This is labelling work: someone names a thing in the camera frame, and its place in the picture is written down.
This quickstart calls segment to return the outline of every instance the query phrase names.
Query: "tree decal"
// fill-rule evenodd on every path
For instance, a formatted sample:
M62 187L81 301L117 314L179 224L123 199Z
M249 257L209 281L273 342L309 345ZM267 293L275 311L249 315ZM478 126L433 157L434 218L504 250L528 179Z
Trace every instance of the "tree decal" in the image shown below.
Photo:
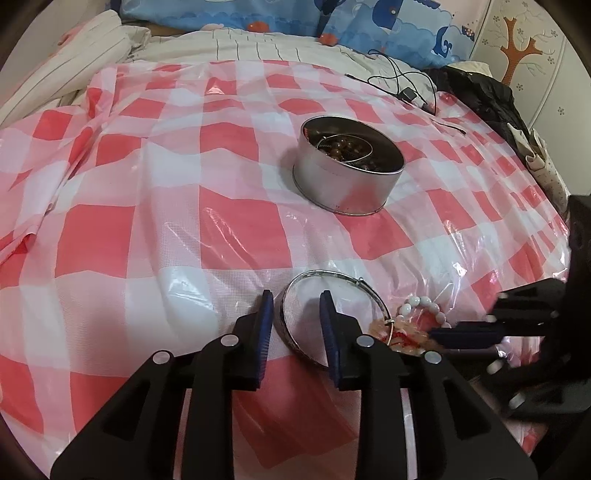
M507 57L508 66L501 81L508 86L519 65L526 67L533 76L546 75L545 62L540 64L539 59L547 56L548 66L554 65L556 51L549 46L559 37L556 30L546 33L543 13L532 10L527 1L521 2L523 11L517 14L509 14L510 4L511 0L501 3L499 15L493 16L486 29L486 38L482 40L484 46L498 49ZM524 30L531 31L532 26L539 27L542 32L532 36L526 34Z
M502 46L501 51L507 56L507 60L509 60L509 66L507 67L507 71L505 72L505 76L501 82L505 85L510 85L515 73L515 69L517 68L517 65L520 64L521 60L526 58L528 55L543 55L543 52L536 48L535 40L531 37L525 50L519 50L515 45L514 36L515 23L517 22L517 19L503 17L503 20L505 20L505 23L507 24L508 45L506 47Z

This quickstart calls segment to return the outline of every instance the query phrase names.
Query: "pink gingham tablecloth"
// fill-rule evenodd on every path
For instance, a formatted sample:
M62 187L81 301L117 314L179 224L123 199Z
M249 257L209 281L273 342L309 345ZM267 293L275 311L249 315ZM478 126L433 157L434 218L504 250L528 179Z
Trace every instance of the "pink gingham tablecloth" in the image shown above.
M302 271L363 277L392 310L437 297L452 322L563 278L566 227L535 181L472 111L438 103L435 118L301 63L136 62L1 131L0 410L40 468L154 351L200 349ZM334 215L295 188L301 124L323 114L404 153L379 213ZM512 343L525 359L536 345ZM358 407L274 333L261 390L235 395L237 478L351 478Z

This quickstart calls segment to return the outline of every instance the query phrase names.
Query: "bedding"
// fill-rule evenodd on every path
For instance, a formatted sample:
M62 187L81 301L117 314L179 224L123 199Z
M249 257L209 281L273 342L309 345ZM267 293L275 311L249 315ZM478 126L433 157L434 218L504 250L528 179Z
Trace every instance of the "bedding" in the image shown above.
M564 278L566 227L513 151L455 97L438 105L433 117L285 60L135 61L99 72L80 106L0 131L0 410L33 461L47 473L154 351L200 349L303 271L363 277L392 310L428 295L452 323L501 290ZM403 152L379 213L334 215L298 193L300 127L325 112ZM338 292L367 331L377 313ZM316 293L292 310L311 351ZM537 350L507 347L515 364ZM235 395L233 413L238 479L352 478L359 397L275 333L261 390ZM535 431L513 431L531 450Z
M187 31L241 28L376 49L418 69L468 60L488 0L123 0L121 14Z
M392 66L383 57L367 57L353 50L326 47L311 37L258 34L224 28L195 32L179 37L152 37L149 29L121 25L113 10L97 15L64 35L58 51L32 72L17 91L0 107L0 127L33 113L54 99L60 106L79 103L91 78L111 63L149 60L200 63L212 60L302 61L351 74L360 80L373 75L392 76ZM417 72L394 60L399 71ZM431 83L422 76L398 81L374 79L380 88L397 93L408 86L429 102Z
M542 187L556 211L562 218L567 219L570 214L570 192L550 158L546 142L534 128L530 132L529 141L521 130L516 130L510 125L509 129L521 154L525 156L527 169Z
M449 66L464 72L481 73L487 77L492 77L491 68L482 61L458 61L450 63Z

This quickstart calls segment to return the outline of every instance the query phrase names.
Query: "wall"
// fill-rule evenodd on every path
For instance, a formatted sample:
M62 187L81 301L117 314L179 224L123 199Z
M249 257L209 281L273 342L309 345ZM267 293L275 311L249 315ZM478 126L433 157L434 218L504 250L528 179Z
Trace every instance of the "wall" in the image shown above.
M571 192L591 193L591 78L548 13L534 0L493 0L472 60L510 85Z
M56 50L64 33L106 10L108 3L108 0L54 0L31 23L0 71L0 98L10 95L24 77Z

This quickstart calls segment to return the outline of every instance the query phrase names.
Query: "white bead bracelet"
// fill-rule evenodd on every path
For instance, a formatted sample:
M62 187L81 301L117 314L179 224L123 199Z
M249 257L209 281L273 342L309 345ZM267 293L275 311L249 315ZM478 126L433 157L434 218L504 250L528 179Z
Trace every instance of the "white bead bracelet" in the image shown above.
M400 307L398 310L398 316L396 317L397 320L402 322L406 322L408 317L412 312L413 309L416 307L422 307L427 309L430 313L435 315L435 320L439 325L443 328L452 328L452 326L447 322L447 317L445 313L441 311L441 308L437 303L431 301L429 297L417 297L412 296Z

